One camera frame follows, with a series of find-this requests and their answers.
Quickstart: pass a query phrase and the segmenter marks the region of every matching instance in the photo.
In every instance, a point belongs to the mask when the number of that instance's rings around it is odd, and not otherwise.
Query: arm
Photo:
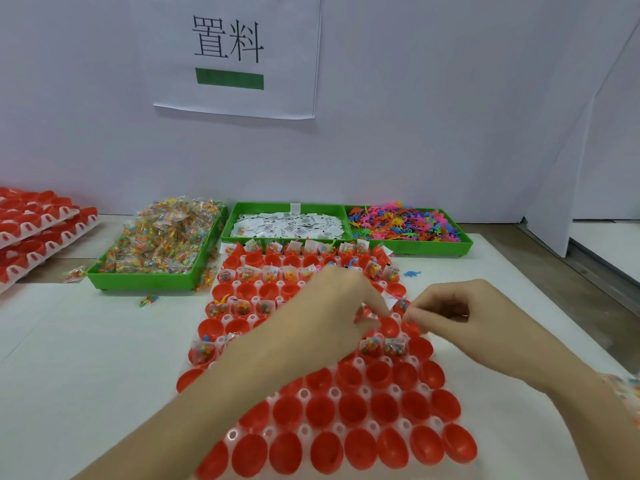
[[[75,480],[187,478],[245,412],[293,380],[338,362],[377,329],[377,320],[354,322],[363,302],[377,314],[389,314],[363,275],[324,269],[260,328],[229,343],[215,367]]]
[[[405,319],[476,362],[548,395],[591,480],[640,472],[640,431],[612,389],[544,327],[483,280],[432,285]]]

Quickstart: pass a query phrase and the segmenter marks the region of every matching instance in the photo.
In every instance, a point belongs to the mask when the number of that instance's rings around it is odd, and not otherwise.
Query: hand
[[[234,340],[229,349],[246,356],[268,347],[265,356],[282,359],[273,367],[281,369],[286,382],[280,386],[284,386],[338,362],[356,350],[365,334],[380,327],[375,319],[355,321],[363,303],[378,316],[390,314],[380,293],[362,273],[326,266],[267,322]],[[241,346],[245,354],[236,350]]]
[[[476,362],[546,392],[583,366],[562,342],[489,282],[429,286],[404,319],[453,343]]]

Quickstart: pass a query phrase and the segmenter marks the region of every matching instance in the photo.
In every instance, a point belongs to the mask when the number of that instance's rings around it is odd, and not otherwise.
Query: green rectangle
[[[199,69],[196,67],[198,84],[210,86],[226,86],[229,88],[245,88],[264,90],[264,76],[249,72],[233,72],[230,70]]]
[[[100,273],[98,263],[106,259],[106,254],[103,254],[86,275],[93,286],[100,290],[193,290],[200,281],[213,247],[218,243],[227,217],[228,209],[225,205],[211,226],[211,231],[188,273]]]
[[[291,209],[290,203],[284,202],[238,202],[235,204],[233,210],[231,211],[231,215],[229,216],[229,220],[227,221],[227,225],[225,229],[222,231],[222,242],[240,242],[243,245],[252,239],[251,237],[231,237],[231,231],[234,228],[234,224],[238,220],[238,216],[240,214],[274,214],[276,212],[288,212]],[[300,204],[300,213],[301,214],[325,214],[327,216],[334,216],[340,219],[342,223],[342,230],[344,234],[342,234],[342,240],[352,241],[353,234],[351,233],[351,226],[349,226],[349,220],[347,218],[347,214],[344,211],[343,205],[332,205],[332,204],[324,204],[324,203],[302,203]],[[288,243],[291,241],[295,241],[295,239],[291,237],[284,237],[276,239],[278,242]],[[267,239],[256,239],[259,241],[264,247],[264,242]],[[332,239],[315,239],[318,242],[324,242],[325,244],[332,244],[334,241]]]
[[[365,205],[345,205],[344,211],[349,215],[349,211],[353,207],[360,207],[364,209]],[[474,242],[469,238],[467,234],[465,234],[460,226],[456,224],[451,217],[443,210],[443,209],[416,209],[421,211],[434,211],[437,210],[444,214],[444,217],[449,221],[453,227],[458,230],[458,235],[460,236],[460,242],[441,242],[441,241],[403,241],[400,239],[391,239],[381,241],[380,239],[371,239],[369,241],[369,245],[375,247],[379,244],[382,244],[389,249],[391,249],[395,254],[412,254],[412,255],[423,255],[423,256],[459,256],[462,257],[466,255],[471,246],[474,245]],[[339,242],[345,241],[345,239],[338,239]]]

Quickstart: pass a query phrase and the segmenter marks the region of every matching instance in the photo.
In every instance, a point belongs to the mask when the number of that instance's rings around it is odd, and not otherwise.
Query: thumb
[[[455,344],[456,337],[460,333],[460,323],[444,318],[437,313],[427,312],[420,308],[412,308],[405,312],[403,320],[417,323],[424,333],[434,332],[436,335]]]
[[[364,337],[370,331],[376,331],[380,326],[380,320],[376,320],[375,318],[363,318],[356,322],[356,327],[358,327],[360,337]]]

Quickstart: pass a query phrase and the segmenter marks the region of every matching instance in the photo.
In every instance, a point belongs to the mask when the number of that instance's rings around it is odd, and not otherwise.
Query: green tray with candy packets
[[[100,263],[106,259],[106,252],[87,272],[93,286],[100,290],[193,290],[207,265],[213,247],[218,242],[228,218],[228,209],[224,205],[211,226],[202,249],[198,253],[190,272],[173,273],[100,273]]]
[[[231,211],[231,216],[227,221],[227,225],[225,229],[222,231],[222,242],[240,242],[242,245],[246,244],[247,241],[251,239],[255,239],[255,241],[262,246],[262,249],[266,248],[265,241],[272,241],[273,238],[255,238],[251,236],[247,237],[231,237],[231,231],[234,228],[234,224],[237,222],[238,217],[242,214],[274,214],[276,212],[289,212],[291,210],[290,203],[284,202],[237,202]],[[302,203],[300,204],[300,215],[304,214],[324,214],[327,216],[334,216],[340,219],[342,223],[342,230],[344,233],[342,234],[341,240],[352,241],[353,234],[351,233],[351,226],[349,226],[349,219],[347,218],[347,214],[344,211],[343,205],[332,205],[325,203]],[[291,241],[295,241],[293,237],[281,237],[277,238],[276,241],[283,243],[286,245]],[[317,242],[323,242],[325,244],[334,243],[334,239],[315,239]]]
[[[345,205],[344,211],[349,215],[352,208],[359,207],[361,209],[366,208],[365,205]],[[367,239],[370,242],[370,247],[383,245],[391,249],[395,254],[410,254],[420,256],[458,256],[462,257],[466,255],[474,242],[469,236],[460,229],[460,226],[456,224],[451,217],[443,209],[425,209],[415,208],[423,212],[441,212],[444,217],[458,231],[460,242],[442,242],[442,241],[404,241],[401,239]],[[339,239],[339,242],[346,242],[345,239]]]

